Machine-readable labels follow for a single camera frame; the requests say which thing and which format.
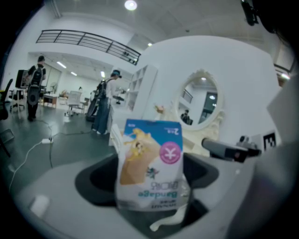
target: black backpack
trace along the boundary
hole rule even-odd
[[[36,69],[32,74],[30,84],[40,86],[43,81],[43,70],[38,65],[36,65],[35,68]]]
[[[102,80],[101,83],[99,84],[99,99],[106,99],[106,88],[107,84],[109,81],[114,80],[114,79],[109,79],[109,80]]]

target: bandage package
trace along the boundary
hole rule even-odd
[[[120,209],[168,211],[180,207],[181,125],[128,119],[119,152],[116,202]]]

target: person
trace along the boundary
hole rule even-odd
[[[184,123],[189,124],[190,117],[188,115],[189,110],[185,110],[185,113],[181,114],[181,119]]]
[[[45,80],[46,79],[46,69],[44,68],[44,63],[45,63],[45,57],[44,56],[40,56],[39,58],[38,58],[38,60],[37,60],[37,67],[40,67],[40,68],[42,68],[42,70],[43,70],[43,78],[42,78],[42,80]],[[28,71],[28,73],[26,74],[26,79],[28,80],[30,80],[31,79],[31,76],[32,76],[32,74],[34,73],[34,71],[36,70],[36,66],[35,65],[33,65],[30,69],[29,69],[29,71]],[[36,104],[36,105],[30,105],[29,103],[28,103],[28,100],[27,100],[27,105],[28,105],[28,120],[29,121],[33,121],[33,119],[35,119],[36,118],[36,110],[37,110],[37,106],[38,106],[38,103]]]
[[[106,90],[101,90],[99,98],[98,112],[94,121],[93,131],[97,131],[97,134],[107,134],[107,121],[110,111],[110,104],[113,96],[117,96],[116,80],[121,78],[121,72],[114,70],[108,80],[106,80]],[[101,89],[103,82],[101,82],[97,90]]]

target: white cable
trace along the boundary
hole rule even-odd
[[[39,144],[41,144],[42,142],[40,141],[39,143],[37,143],[37,144],[35,144],[28,152],[27,152],[27,154],[26,154],[26,158],[25,158],[25,161],[15,170],[15,172],[14,172],[14,175],[13,175],[13,179],[11,180],[11,183],[10,183],[10,185],[9,185],[9,189],[8,189],[8,192],[10,192],[10,188],[11,188],[11,185],[13,184],[13,181],[14,181],[14,176],[15,176],[15,174],[16,174],[16,172],[26,163],[26,161],[27,161],[27,157],[28,157],[28,154],[30,153],[30,151],[32,150],[32,149],[34,149],[37,145],[39,145]]]

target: power cable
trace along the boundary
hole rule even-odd
[[[41,144],[42,142],[40,141],[39,143],[37,143],[37,144],[35,144],[28,152],[27,152],[27,154],[26,154],[26,158],[25,158],[25,161],[15,170],[15,172],[14,172],[14,175],[13,175],[13,178],[12,178],[12,180],[11,180],[11,182],[10,182],[10,185],[9,185],[9,189],[8,189],[8,192],[10,192],[10,188],[11,188],[11,185],[13,184],[13,181],[14,181],[14,176],[15,176],[15,174],[16,174],[16,172],[26,163],[26,161],[27,161],[27,158],[28,158],[28,154],[30,153],[30,151],[32,150],[32,149],[34,149],[37,145],[39,145],[39,144]]]
[[[66,134],[66,133],[63,133],[63,132],[58,132],[57,134],[55,134],[55,135],[52,136],[52,127],[53,127],[54,125],[50,126],[50,124],[47,123],[47,122],[44,121],[44,120],[36,120],[36,121],[42,122],[42,123],[44,123],[44,124],[47,125],[47,127],[48,127],[49,130],[50,130],[50,137],[49,137],[49,140],[50,140],[50,141],[52,141],[52,139],[53,139],[55,136],[57,136],[58,134],[63,134],[63,135],[69,136],[69,135],[77,135],[77,134],[89,134],[89,133],[91,132],[91,130],[88,131],[88,132],[81,131],[81,132],[79,132],[79,133],[70,133],[70,134]],[[34,149],[37,145],[40,145],[40,144],[42,144],[42,141],[40,141],[39,143],[35,144],[30,150],[28,150],[24,162],[23,162],[23,163],[22,163],[22,164],[21,164],[21,165],[14,171],[13,178],[12,178],[12,180],[11,180],[11,182],[10,182],[8,192],[10,192],[10,189],[11,189],[11,186],[12,186],[12,184],[13,184],[14,176],[15,176],[16,172],[17,172],[17,171],[18,171],[18,170],[19,170],[19,169],[26,163],[30,151],[31,151],[32,149]],[[52,155],[52,144],[50,144],[49,160],[50,160],[51,168],[53,168],[51,155]]]

